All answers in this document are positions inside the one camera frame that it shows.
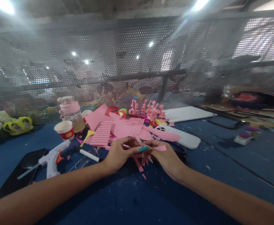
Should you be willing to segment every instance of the person's left hand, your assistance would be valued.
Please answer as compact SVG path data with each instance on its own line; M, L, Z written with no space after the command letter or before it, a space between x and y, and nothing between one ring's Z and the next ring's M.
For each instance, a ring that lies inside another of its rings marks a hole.
M139 153L139 145L135 141L133 137L123 137L112 142L111 149L103 161L109 172L116 173L131 155ZM124 150L124 144L131 148Z

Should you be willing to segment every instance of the person's right hand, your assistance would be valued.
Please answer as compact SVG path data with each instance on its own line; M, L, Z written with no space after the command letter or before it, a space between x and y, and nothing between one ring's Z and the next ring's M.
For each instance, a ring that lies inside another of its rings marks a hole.
M145 141L144 144L148 145L150 148L148 153L153 155L158 162L161 164L165 172L176 182L180 180L181 172L188 168L177 156L175 151L172 149L169 143L149 140ZM165 145L166 151L157 151L154 147Z

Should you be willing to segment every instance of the striped pink paper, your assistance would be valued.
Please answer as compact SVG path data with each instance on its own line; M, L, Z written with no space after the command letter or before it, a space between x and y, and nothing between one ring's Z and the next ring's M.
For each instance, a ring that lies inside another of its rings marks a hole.
M99 125L97 126L97 129L91 140L90 145L95 145L95 146L108 145L111 127L112 127L112 121L100 122Z

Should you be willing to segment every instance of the forearm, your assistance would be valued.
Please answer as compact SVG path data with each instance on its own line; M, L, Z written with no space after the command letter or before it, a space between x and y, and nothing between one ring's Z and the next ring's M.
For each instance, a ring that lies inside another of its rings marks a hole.
M274 224L274 205L185 167L177 182L242 224Z
M110 175L104 164L37 182L0 199L0 224L33 224L57 206Z

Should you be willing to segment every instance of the hand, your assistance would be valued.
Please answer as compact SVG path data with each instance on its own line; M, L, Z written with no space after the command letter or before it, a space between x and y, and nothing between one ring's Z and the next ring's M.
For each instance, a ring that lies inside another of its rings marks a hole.
M112 142L111 149L103 161L109 172L116 173L131 155L139 153L139 144L135 141L133 137L124 137ZM124 150L124 144L131 148Z
M181 172L188 168L177 156L175 151L172 149L169 143L157 141L157 140L149 140L144 142L144 144L148 145L150 148L148 153L153 155L158 162L161 164L165 172L176 182L180 180ZM153 147L165 145L166 151L157 151Z

